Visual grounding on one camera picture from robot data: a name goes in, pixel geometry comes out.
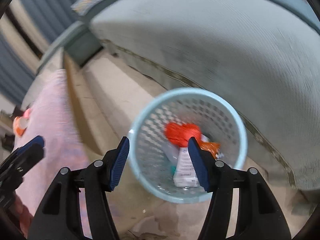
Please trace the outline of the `person's left hand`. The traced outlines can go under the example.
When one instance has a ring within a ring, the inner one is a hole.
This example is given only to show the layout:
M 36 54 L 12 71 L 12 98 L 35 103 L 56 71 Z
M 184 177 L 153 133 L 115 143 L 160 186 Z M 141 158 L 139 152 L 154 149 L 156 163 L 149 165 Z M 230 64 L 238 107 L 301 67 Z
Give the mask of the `person's left hand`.
M 16 194 L 14 197 L 15 201 L 11 207 L 9 207 L 9 211 L 12 213 L 13 217 L 17 219 L 20 232 L 23 233 L 25 238 L 27 238 L 33 216 L 29 212 L 28 208 L 22 203 L 20 197 Z

